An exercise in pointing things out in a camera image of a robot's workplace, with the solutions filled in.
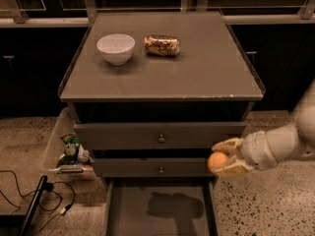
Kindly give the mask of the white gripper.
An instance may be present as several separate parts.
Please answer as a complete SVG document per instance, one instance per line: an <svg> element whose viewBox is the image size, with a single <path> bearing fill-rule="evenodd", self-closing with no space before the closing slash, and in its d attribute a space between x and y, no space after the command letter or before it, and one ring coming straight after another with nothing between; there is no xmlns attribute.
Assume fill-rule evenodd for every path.
<svg viewBox="0 0 315 236"><path fill-rule="evenodd" d="M240 160L236 155L210 170L220 177L242 175L253 170L268 170L275 168L279 163L273 155L267 140L267 133L259 131L246 136L244 139L232 138L212 146L212 151L242 156Z"/></svg>

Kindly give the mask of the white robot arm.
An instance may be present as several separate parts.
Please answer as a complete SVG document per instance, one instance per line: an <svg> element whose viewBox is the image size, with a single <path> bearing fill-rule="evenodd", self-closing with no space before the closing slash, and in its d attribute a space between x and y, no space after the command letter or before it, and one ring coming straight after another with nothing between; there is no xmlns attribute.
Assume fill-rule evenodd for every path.
<svg viewBox="0 0 315 236"><path fill-rule="evenodd" d="M209 170L220 177L269 170L281 162L315 159L315 81L293 110L289 124L233 138L212 147Z"/></svg>

